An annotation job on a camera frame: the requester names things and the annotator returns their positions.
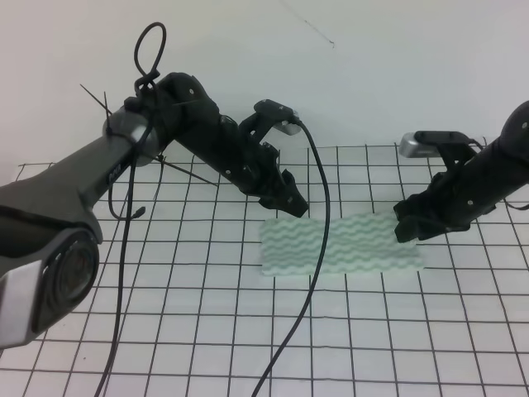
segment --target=grid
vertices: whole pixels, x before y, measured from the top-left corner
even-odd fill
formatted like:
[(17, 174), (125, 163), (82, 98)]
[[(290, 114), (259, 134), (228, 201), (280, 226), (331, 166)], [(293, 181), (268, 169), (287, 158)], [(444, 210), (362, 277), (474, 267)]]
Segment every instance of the grid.
[[(438, 159), (403, 159), (397, 145), (320, 149), (331, 215), (389, 210), (423, 191)], [(172, 169), (136, 172), (120, 345), (104, 395), (249, 396), (293, 324), (309, 277), (260, 274), (262, 208), (181, 147)], [(307, 149), (281, 151), (311, 218), (323, 189)], [(49, 164), (22, 165), (28, 178)], [(123, 214), (126, 179), (114, 189)], [(0, 352), (0, 396), (84, 397), (112, 340), (123, 222), (103, 200), (99, 275), (75, 311), (25, 347)], [(529, 189), (509, 201), (529, 202)], [(419, 272), (321, 275), (305, 319), (260, 396), (528, 396), (529, 213), (503, 203), (467, 232), (419, 246)]]

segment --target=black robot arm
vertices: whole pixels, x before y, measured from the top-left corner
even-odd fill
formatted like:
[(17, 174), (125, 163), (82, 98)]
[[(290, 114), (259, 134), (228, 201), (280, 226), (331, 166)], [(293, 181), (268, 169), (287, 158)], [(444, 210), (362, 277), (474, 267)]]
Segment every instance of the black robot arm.
[(483, 150), (474, 151), (471, 143), (460, 132), (404, 136), (401, 155), (442, 157), (446, 172), (394, 207), (399, 242), (469, 230), (473, 220), (529, 182), (529, 102), (512, 113), (501, 135)]
[(255, 110), (239, 127), (193, 76), (169, 74), (128, 98), (102, 137), (37, 176), (1, 187), (0, 348), (28, 343), (85, 298), (102, 242), (93, 205), (133, 159), (146, 165), (172, 140), (266, 208), (301, 217), (307, 202), (293, 176), (279, 172), (278, 151), (252, 133), (275, 125), (292, 129), (297, 116), (269, 100)]

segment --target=black grid lines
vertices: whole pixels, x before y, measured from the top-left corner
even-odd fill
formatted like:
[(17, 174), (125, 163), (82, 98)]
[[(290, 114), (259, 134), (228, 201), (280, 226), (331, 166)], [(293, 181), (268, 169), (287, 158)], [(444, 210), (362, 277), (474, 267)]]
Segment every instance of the black grid lines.
[[(395, 153), (395, 145), (320, 149), (334, 218), (390, 211), (442, 170), (437, 160)], [(260, 274), (259, 227), (285, 214), (264, 210), (192, 157), (178, 164), (221, 183), (165, 170), (155, 198), (160, 168), (138, 170), (135, 208), (147, 211), (131, 226), (107, 397), (250, 395), (307, 293), (308, 277)], [(281, 164), (310, 201), (310, 217), (322, 219), (307, 149), (281, 150)], [(21, 178), (47, 165), (24, 165)], [(529, 202), (529, 191), (509, 202)], [(102, 205), (94, 211), (105, 235), (97, 285), (45, 336), (0, 353), (0, 396), (95, 390), (112, 335), (122, 224)], [(260, 395), (527, 395), (527, 224), (523, 213), (498, 205), (468, 232), (422, 242), (427, 267), (418, 273), (322, 275)]]

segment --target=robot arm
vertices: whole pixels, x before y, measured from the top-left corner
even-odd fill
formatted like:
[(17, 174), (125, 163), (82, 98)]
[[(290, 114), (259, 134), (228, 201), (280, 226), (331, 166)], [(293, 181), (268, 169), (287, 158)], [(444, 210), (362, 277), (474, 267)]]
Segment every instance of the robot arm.
[(293, 176), (279, 172), (278, 151), (260, 143), (273, 126), (292, 132), (294, 111), (264, 100), (239, 127), (219, 113), (193, 76), (169, 74), (156, 88), (156, 98), (153, 88), (141, 99), (128, 98), (96, 141), (35, 177), (0, 188), (0, 348), (35, 339), (92, 288), (102, 241), (92, 207), (131, 165), (152, 101), (159, 111), (139, 166), (176, 140), (266, 208), (297, 217), (307, 210)]

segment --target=black cable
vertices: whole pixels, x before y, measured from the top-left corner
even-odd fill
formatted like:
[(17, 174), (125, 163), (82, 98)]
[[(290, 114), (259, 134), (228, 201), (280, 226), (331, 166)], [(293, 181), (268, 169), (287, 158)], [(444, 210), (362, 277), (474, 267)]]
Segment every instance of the black cable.
[[(108, 210), (110, 211), (110, 214), (118, 221), (126, 221), (126, 217), (120, 217), (117, 215), (117, 213), (114, 211), (114, 206), (112, 205), (112, 185), (108, 188)], [(140, 207), (138, 210), (131, 216), (132, 219), (137, 219), (141, 215), (145, 213), (145, 207)]]
[(517, 209), (518, 211), (527, 211), (527, 210), (529, 209), (529, 204), (523, 205), (523, 206), (521, 206), (521, 207), (515, 207), (515, 206), (513, 206), (512, 204), (508, 203), (507, 201), (505, 201), (505, 204), (506, 204), (509, 208)]
[(322, 177), (323, 191), (325, 192), (325, 227), (323, 229), (322, 249), (320, 250), (320, 256), (317, 260), (316, 269), (314, 270), (314, 276), (312, 277), (312, 283), (308, 288), (307, 297), (305, 298), (305, 303), (303, 304), (301, 312), (299, 312), (298, 318), (296, 318), (294, 325), (292, 326), (287, 336), (281, 343), (281, 346), (279, 346), (278, 350), (272, 357), (272, 360), (264, 370), (263, 375), (260, 377), (259, 382), (257, 383), (257, 386), (254, 389), (254, 392), (251, 394), (252, 397), (257, 397), (261, 386), (264, 384), (269, 373), (272, 371), (272, 367), (274, 366), (275, 362), (281, 355), (281, 352), (287, 346), (288, 342), (298, 329), (298, 326), (302, 322), (303, 317), (305, 317), (308, 305), (311, 303), (312, 294), (314, 293), (314, 289), (316, 288), (317, 278), (320, 275), (320, 269), (322, 268), (323, 257), (325, 255), (325, 249), (327, 246), (327, 240), (329, 238), (329, 226), (331, 222), (331, 196), (329, 194), (329, 185), (327, 184), (327, 179), (323, 170), (322, 161), (320, 160), (320, 156), (318, 155), (317, 148), (314, 144), (314, 140), (312, 139), (311, 133), (308, 131), (307, 127), (305, 127), (305, 124), (303, 124), (303, 122), (298, 121), (297, 124), (303, 129), (303, 132), (305, 132), (305, 135), (307, 136), (308, 143), (310, 144), (312, 153), (314, 154), (314, 159), (316, 159), (317, 169), (318, 171), (320, 171), (320, 176)]
[(122, 300), (123, 300), (123, 274), (125, 273), (125, 254), (126, 254), (126, 244), (129, 237), (129, 229), (131, 227), (131, 215), (132, 215), (132, 195), (134, 190), (134, 174), (136, 172), (136, 161), (137, 155), (132, 156), (131, 162), (131, 175), (129, 177), (129, 193), (127, 195), (126, 201), (126, 220), (125, 227), (123, 230), (123, 241), (122, 241), (122, 251), (120, 253), (119, 260), (119, 272), (117, 276), (117, 307), (116, 307), (116, 321), (114, 323), (114, 333), (112, 335), (112, 343), (110, 345), (110, 352), (108, 353), (107, 364), (102, 373), (101, 380), (99, 381), (98, 388), (96, 389), (95, 397), (98, 397), (101, 393), (103, 386), (105, 385), (105, 380), (107, 379), (110, 368), (114, 363), (114, 358), (116, 357), (117, 350), (117, 338), (119, 334), (119, 323), (122, 316)]
[(99, 381), (98, 388), (95, 392), (95, 397), (98, 397), (102, 391), (103, 386), (105, 385), (105, 381), (108, 377), (108, 374), (110, 373), (110, 370), (112, 368), (112, 365), (114, 363), (114, 358), (116, 357), (116, 351), (117, 351), (117, 339), (119, 338), (119, 329), (120, 329), (120, 321), (122, 316), (122, 300), (123, 300), (123, 276), (125, 273), (125, 254), (126, 254), (126, 244), (128, 242), (128, 236), (129, 236), (129, 229), (131, 227), (131, 221), (132, 221), (132, 199), (133, 199), (133, 191), (134, 191), (134, 177), (136, 173), (136, 163), (138, 160), (138, 156), (142, 152), (143, 145), (147, 141), (147, 138), (149, 137), (149, 134), (153, 130), (153, 124), (154, 124), (154, 117), (155, 117), (155, 111), (157, 110), (158, 106), (158, 95), (157, 91), (155, 89), (154, 84), (154, 78), (152, 79), (146, 79), (148, 77), (145, 73), (145, 71), (141, 68), (140, 63), (138, 61), (138, 50), (140, 49), (141, 42), (149, 33), (150, 30), (152, 30), (154, 27), (160, 27), (162, 30), (162, 42), (160, 45), (160, 49), (158, 50), (158, 55), (156, 56), (155, 62), (150, 70), (150, 75), (155, 76), (158, 74), (158, 71), (156, 70), (158, 63), (160, 62), (161, 56), (164, 52), (165, 47), (165, 40), (166, 40), (166, 30), (165, 26), (159, 22), (151, 23), (148, 25), (148, 27), (143, 30), (143, 32), (140, 35), (140, 38), (136, 42), (136, 48), (134, 49), (134, 63), (136, 65), (136, 68), (140, 71), (142, 78), (138, 79), (135, 82), (135, 88), (139, 88), (141, 85), (147, 85), (150, 84), (153, 87), (153, 90), (155, 91), (155, 108), (151, 109), (151, 114), (149, 116), (149, 120), (147, 123), (147, 128), (145, 129), (143, 135), (141, 136), (140, 140), (134, 145), (133, 149), (133, 155), (131, 160), (131, 173), (129, 176), (129, 190), (127, 195), (127, 202), (126, 202), (126, 216), (125, 216), (125, 227), (123, 230), (123, 239), (122, 239), (122, 249), (120, 252), (120, 260), (119, 260), (119, 271), (118, 271), (118, 277), (117, 277), (117, 307), (116, 307), (116, 321), (114, 323), (114, 332), (112, 335), (112, 343), (110, 346), (110, 353), (108, 354), (107, 364), (105, 365), (105, 369), (102, 373), (101, 380)]

